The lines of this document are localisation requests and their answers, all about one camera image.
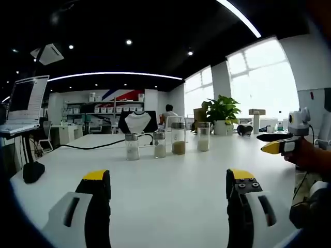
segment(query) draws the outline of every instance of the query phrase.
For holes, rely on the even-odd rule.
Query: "white pot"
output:
[[[227,136],[231,136],[233,134],[233,125],[227,125]]]
[[[227,125],[225,125],[225,120],[216,120],[214,121],[214,134],[226,136],[227,134]]]

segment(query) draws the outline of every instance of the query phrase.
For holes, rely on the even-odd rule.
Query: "laptop screen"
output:
[[[49,76],[16,81],[10,97],[8,121],[39,123],[40,108]]]
[[[27,110],[34,81],[17,84],[15,86],[9,111]]]

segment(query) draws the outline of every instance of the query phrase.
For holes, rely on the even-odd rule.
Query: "human hand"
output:
[[[318,162],[316,148],[304,138],[299,139],[299,149],[292,152],[282,153],[284,159],[298,165],[302,169],[313,171]]]

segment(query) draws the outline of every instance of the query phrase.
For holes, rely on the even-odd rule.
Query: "white table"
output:
[[[87,135],[71,142],[91,147],[122,139],[123,135]],[[149,144],[151,138],[140,138]],[[76,190],[90,171],[108,169],[111,175],[110,239],[112,247],[226,247],[228,242],[225,175],[228,168],[253,173],[263,190],[270,190],[291,205],[294,165],[280,155],[263,153],[263,142],[238,135],[211,137],[211,149],[197,152],[197,137],[187,134],[184,156],[154,159],[153,148],[140,149],[141,159],[126,161],[125,143],[77,150],[62,147],[38,160],[46,172],[26,185],[22,172],[11,182],[31,221],[41,229],[48,211],[67,192]]]

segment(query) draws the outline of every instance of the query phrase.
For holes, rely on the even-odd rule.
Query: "ceiling light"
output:
[[[10,97],[6,97],[4,100],[2,100],[2,102],[5,102],[9,99]]]
[[[259,31],[253,26],[253,24],[244,16],[236,7],[234,7],[231,3],[227,0],[217,0],[220,4],[234,13],[252,32],[255,34],[257,38],[261,37]]]
[[[151,73],[142,73],[142,72],[119,72],[119,71],[105,71],[105,72],[89,72],[89,73],[81,73],[81,74],[73,74],[73,75],[68,75],[68,76],[60,76],[60,77],[55,77],[53,79],[49,79],[48,82],[59,80],[59,79],[67,79],[70,77],[75,77],[75,76],[90,76],[90,75],[106,75],[106,74],[123,74],[123,75],[142,75],[142,76],[156,76],[159,78],[166,78],[166,79],[176,79],[176,80],[183,80],[182,78],[178,77],[176,78],[175,76],[166,76],[166,75],[159,75],[159,74],[151,74]]]

